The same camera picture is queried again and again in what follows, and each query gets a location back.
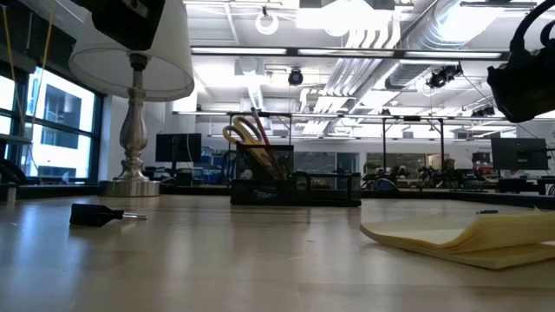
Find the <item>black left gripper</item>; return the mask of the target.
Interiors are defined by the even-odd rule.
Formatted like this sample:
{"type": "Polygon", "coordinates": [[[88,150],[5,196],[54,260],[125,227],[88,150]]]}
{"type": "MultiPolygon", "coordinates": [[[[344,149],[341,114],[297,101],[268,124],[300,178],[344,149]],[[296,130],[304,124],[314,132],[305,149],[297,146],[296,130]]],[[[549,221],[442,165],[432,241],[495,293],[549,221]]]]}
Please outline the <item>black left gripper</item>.
{"type": "Polygon", "coordinates": [[[91,13],[97,30],[131,50],[147,50],[166,0],[71,0],[91,13]]]}

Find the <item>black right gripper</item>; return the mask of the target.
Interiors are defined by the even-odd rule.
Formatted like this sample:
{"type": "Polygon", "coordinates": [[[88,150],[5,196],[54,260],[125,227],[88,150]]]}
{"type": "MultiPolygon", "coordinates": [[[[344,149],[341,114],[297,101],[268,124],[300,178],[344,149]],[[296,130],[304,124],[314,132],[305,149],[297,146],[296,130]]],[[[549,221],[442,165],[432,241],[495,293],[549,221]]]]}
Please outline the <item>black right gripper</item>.
{"type": "Polygon", "coordinates": [[[555,46],[532,52],[518,49],[497,68],[487,68],[498,110],[521,123],[555,110],[555,46]]]}

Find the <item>dark purple pen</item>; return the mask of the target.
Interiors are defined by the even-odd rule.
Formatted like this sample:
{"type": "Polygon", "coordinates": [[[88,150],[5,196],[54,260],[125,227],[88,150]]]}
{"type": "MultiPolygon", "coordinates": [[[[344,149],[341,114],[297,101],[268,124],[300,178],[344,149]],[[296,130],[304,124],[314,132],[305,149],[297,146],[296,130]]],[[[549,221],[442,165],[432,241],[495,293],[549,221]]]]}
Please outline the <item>dark purple pen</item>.
{"type": "Polygon", "coordinates": [[[254,118],[256,124],[257,124],[258,131],[260,132],[260,134],[261,134],[261,136],[262,136],[262,140],[263,140],[263,142],[264,142],[264,144],[265,144],[265,150],[266,150],[266,152],[268,153],[268,155],[269,155],[269,157],[270,157],[272,166],[274,167],[274,170],[276,171],[276,174],[277,174],[278,178],[279,178],[279,179],[282,179],[282,180],[285,180],[286,176],[285,176],[284,173],[282,172],[281,166],[279,165],[278,160],[277,160],[277,158],[275,157],[275,154],[274,154],[274,152],[273,152],[273,150],[272,150],[272,148],[271,148],[271,143],[270,143],[270,141],[268,140],[268,137],[267,137],[267,135],[266,135],[266,133],[265,133],[264,127],[263,127],[263,125],[262,125],[262,122],[261,122],[261,120],[260,120],[260,118],[259,118],[258,110],[257,110],[255,107],[252,107],[252,108],[251,108],[251,114],[252,114],[252,116],[253,116],[253,118],[254,118]]]}

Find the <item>yellow-handled scissors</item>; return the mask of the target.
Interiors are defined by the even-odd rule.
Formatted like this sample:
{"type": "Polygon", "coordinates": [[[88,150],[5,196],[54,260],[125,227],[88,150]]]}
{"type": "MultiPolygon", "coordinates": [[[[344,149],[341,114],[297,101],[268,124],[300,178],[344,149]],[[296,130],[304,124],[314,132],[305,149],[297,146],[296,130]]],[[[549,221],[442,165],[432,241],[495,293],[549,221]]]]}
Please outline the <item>yellow-handled scissors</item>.
{"type": "Polygon", "coordinates": [[[224,138],[235,146],[251,146],[249,154],[274,178],[283,179],[284,175],[277,158],[265,142],[264,136],[256,126],[243,116],[236,116],[232,124],[222,130],[224,138]]]}

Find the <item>yellow sticky note pad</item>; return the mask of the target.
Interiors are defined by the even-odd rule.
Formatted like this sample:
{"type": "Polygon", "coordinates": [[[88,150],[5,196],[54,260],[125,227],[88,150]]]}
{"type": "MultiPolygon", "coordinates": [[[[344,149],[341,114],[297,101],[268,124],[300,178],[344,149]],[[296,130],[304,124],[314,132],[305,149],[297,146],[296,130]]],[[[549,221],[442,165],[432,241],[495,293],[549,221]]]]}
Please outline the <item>yellow sticky note pad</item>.
{"type": "Polygon", "coordinates": [[[555,258],[555,212],[478,214],[464,225],[440,215],[360,225],[389,247],[490,270],[555,258]]]}

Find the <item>black binder clip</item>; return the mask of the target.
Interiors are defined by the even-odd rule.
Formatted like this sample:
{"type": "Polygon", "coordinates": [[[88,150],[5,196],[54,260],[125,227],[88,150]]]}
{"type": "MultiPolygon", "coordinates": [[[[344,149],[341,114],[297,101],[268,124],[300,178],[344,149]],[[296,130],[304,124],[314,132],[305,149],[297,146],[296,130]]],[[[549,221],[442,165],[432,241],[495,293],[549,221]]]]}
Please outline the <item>black binder clip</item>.
{"type": "Polygon", "coordinates": [[[113,220],[122,219],[147,220],[144,214],[112,210],[105,205],[72,204],[69,218],[70,225],[102,227],[113,220]]]}

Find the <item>black mesh desk organizer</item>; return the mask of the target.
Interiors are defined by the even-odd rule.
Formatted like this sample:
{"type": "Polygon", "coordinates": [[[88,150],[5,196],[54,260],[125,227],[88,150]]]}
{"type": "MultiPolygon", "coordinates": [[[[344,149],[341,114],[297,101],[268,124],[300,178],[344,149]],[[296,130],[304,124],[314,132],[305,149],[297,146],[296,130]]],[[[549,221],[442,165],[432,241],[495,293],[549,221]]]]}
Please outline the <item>black mesh desk organizer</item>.
{"type": "Polygon", "coordinates": [[[231,203],[357,207],[361,204],[361,174],[297,170],[291,145],[238,145],[231,203]]]}

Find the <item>black background monitor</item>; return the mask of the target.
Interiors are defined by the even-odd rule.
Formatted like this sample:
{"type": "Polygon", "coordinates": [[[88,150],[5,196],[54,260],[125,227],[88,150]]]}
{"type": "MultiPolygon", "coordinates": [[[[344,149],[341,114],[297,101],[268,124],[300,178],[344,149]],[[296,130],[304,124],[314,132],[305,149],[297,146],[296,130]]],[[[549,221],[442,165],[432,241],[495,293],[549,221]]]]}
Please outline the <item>black background monitor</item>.
{"type": "Polygon", "coordinates": [[[199,162],[200,158],[200,133],[160,133],[156,135],[155,160],[157,162],[199,162]]]}
{"type": "Polygon", "coordinates": [[[549,169],[545,139],[494,138],[491,139],[491,147],[495,170],[546,171],[549,169]]]}

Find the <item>white shade silver table lamp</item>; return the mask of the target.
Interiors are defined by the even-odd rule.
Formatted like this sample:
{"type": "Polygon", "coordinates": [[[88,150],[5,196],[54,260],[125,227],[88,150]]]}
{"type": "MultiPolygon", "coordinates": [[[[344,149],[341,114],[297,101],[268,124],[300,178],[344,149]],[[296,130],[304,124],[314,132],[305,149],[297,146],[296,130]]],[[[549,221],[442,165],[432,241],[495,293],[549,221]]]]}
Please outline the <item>white shade silver table lamp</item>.
{"type": "Polygon", "coordinates": [[[194,90],[186,6],[183,0],[166,0],[153,44],[147,50],[128,49],[104,35],[87,12],[69,57],[69,69],[89,88],[128,100],[119,134],[124,150],[122,171],[100,182],[100,194],[156,197],[159,182],[142,172],[141,155],[147,146],[143,107],[146,102],[180,100],[194,90]]]}

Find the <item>background work desks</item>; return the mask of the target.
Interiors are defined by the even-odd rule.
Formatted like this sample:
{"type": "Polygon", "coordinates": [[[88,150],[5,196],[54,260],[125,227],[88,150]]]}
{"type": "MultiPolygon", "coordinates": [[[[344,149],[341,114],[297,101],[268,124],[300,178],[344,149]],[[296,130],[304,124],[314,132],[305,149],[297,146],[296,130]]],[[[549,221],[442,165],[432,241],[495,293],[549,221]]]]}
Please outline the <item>background work desks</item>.
{"type": "Polygon", "coordinates": [[[522,171],[493,168],[489,153],[473,153],[457,160],[439,153],[368,153],[363,166],[362,188],[376,190],[381,180],[399,189],[454,189],[456,191],[537,192],[555,197],[555,176],[549,172],[534,178],[522,171]]]}

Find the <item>background workstation frame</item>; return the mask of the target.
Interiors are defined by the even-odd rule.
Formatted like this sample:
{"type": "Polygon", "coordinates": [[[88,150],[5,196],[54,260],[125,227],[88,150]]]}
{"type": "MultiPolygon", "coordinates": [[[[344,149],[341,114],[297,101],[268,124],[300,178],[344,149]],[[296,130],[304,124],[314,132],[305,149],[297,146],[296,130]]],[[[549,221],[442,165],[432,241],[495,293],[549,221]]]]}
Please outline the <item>background workstation frame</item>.
{"type": "MultiPolygon", "coordinates": [[[[243,114],[230,114],[230,118],[231,118],[231,124],[232,124],[232,119],[236,116],[243,116],[245,117],[243,114]]],[[[387,123],[386,123],[386,118],[381,117],[381,125],[382,125],[382,132],[381,132],[381,136],[380,137],[349,137],[349,136],[332,136],[332,135],[301,135],[301,136],[293,136],[291,134],[286,135],[284,137],[282,136],[272,136],[271,138],[273,139],[278,139],[278,140],[288,140],[288,144],[287,146],[294,146],[294,144],[299,141],[299,142],[318,142],[318,141],[324,141],[326,144],[328,145],[332,145],[335,147],[339,147],[339,144],[345,143],[347,142],[348,144],[354,145],[355,143],[358,145],[364,145],[366,142],[377,142],[377,141],[381,141],[382,143],[382,156],[383,156],[383,162],[382,162],[382,166],[386,167],[387,166],[387,160],[386,160],[386,154],[388,153],[389,149],[388,149],[388,143],[389,142],[399,142],[400,144],[403,144],[404,146],[407,146],[408,144],[413,144],[414,146],[423,146],[426,147],[426,153],[438,153],[440,155],[440,169],[444,169],[446,167],[446,165],[444,164],[445,160],[446,160],[446,149],[445,149],[445,136],[444,136],[444,125],[442,124],[442,120],[439,120],[439,127],[437,128],[437,130],[440,133],[440,138],[416,138],[416,139],[403,139],[403,138],[393,138],[393,137],[388,137],[387,136],[387,123]]],[[[274,152],[275,149],[278,148],[278,145],[273,144],[271,141],[271,148],[274,152]]]]}

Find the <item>black aluminium table frame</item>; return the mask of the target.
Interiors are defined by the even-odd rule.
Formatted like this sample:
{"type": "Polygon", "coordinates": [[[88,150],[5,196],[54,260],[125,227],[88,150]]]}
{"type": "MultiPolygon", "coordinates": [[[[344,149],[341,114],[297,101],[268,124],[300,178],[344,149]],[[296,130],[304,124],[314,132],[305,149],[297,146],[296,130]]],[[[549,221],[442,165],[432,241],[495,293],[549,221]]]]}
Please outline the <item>black aluminium table frame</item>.
{"type": "MultiPolygon", "coordinates": [[[[16,187],[16,199],[46,199],[99,195],[98,185],[23,185],[16,187]]],[[[161,195],[230,197],[231,190],[221,187],[161,187],[161,195]]],[[[510,205],[555,211],[555,197],[491,192],[439,191],[361,191],[363,199],[458,200],[490,205],[510,205]]]]}

